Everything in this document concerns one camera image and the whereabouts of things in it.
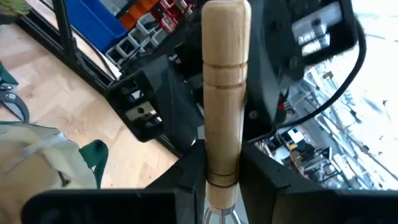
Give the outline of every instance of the bag strap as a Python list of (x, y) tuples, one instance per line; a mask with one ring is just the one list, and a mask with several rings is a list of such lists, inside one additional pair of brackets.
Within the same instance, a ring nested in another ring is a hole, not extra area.
[(92, 143), (82, 147), (79, 152), (90, 169), (95, 166), (93, 172), (97, 188), (100, 189), (102, 176), (108, 161), (108, 147), (103, 141), (94, 140)]

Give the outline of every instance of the wooden floor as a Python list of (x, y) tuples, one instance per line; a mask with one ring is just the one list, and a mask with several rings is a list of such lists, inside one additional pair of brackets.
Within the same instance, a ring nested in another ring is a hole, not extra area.
[[(18, 26), (0, 26), (0, 46), (31, 122), (58, 128), (80, 146), (94, 139), (108, 145), (103, 187), (145, 187), (177, 160), (156, 141), (138, 142), (101, 95)], [(12, 119), (0, 108), (0, 120)]]

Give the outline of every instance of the wooden handle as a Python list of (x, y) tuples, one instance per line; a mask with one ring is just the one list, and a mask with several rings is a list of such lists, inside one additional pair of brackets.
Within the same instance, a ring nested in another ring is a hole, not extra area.
[(236, 200), (242, 145), (251, 7), (246, 0), (208, 1), (201, 12), (203, 100), (210, 205)]

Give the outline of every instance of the beige bag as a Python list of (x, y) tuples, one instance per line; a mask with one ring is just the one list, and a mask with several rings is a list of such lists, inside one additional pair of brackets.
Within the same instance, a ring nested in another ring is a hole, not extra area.
[(55, 128), (0, 122), (0, 223), (20, 223), (23, 205), (43, 191), (99, 188), (107, 158), (101, 141), (79, 151)]

